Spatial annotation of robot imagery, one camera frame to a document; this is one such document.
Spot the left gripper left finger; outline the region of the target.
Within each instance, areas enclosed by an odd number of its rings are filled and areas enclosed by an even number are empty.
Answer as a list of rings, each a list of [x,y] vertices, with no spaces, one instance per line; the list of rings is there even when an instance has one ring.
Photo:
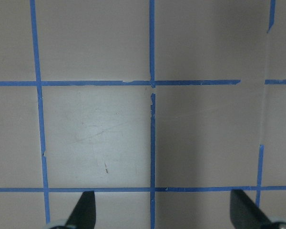
[[[94,191],[82,193],[66,220],[51,222],[47,229],[93,229],[96,225],[96,203]]]

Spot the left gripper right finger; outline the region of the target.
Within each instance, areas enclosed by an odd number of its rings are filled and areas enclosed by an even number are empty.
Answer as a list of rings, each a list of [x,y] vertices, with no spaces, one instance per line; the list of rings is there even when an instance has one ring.
[[[235,229],[286,229],[285,221],[271,221],[241,189],[230,192],[230,221]]]

